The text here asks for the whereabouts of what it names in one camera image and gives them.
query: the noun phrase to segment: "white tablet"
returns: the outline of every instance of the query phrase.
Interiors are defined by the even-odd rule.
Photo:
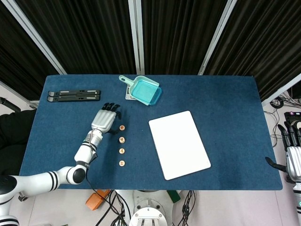
[[[150,120],[149,125],[166,180],[210,168],[190,111]]]

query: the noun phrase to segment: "teal dustpan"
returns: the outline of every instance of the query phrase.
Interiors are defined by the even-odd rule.
[[[130,95],[145,105],[156,104],[162,93],[159,83],[146,78],[145,76],[137,76],[133,81],[123,75],[120,75],[119,80],[128,84],[130,86]]]

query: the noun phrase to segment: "dustpan handle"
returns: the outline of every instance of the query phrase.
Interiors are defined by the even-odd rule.
[[[123,75],[119,76],[119,80],[122,81],[122,82],[124,82],[124,83],[126,83],[129,86],[132,86],[133,83],[134,83],[134,81],[128,79],[126,76],[123,76]]]

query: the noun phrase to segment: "robotic hand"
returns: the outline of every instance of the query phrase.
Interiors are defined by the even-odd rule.
[[[60,184],[81,183],[86,176],[90,163],[97,157],[96,149],[100,144],[103,134],[116,134],[118,130],[111,130],[111,126],[121,113],[116,110],[120,105],[106,103],[98,111],[92,122],[92,130],[89,131],[84,142],[80,146],[74,160],[76,166],[63,167],[59,171],[51,171],[33,176],[0,176],[0,226],[18,226],[19,222],[14,216],[9,215],[11,201],[16,193],[19,200],[25,201],[27,197],[51,192],[56,190]]]
[[[288,174],[287,182],[296,183],[293,192],[296,198],[299,225],[301,226],[301,129],[291,126],[287,122],[285,122],[285,126],[287,130],[278,125],[286,152],[286,166],[276,164],[268,157],[265,159],[270,166]]]

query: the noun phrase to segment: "orange block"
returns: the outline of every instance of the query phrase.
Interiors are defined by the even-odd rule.
[[[106,197],[109,194],[110,190],[97,190],[102,197]],[[86,206],[88,206],[91,210],[96,210],[104,202],[103,198],[98,194],[93,193],[88,200],[86,201]]]

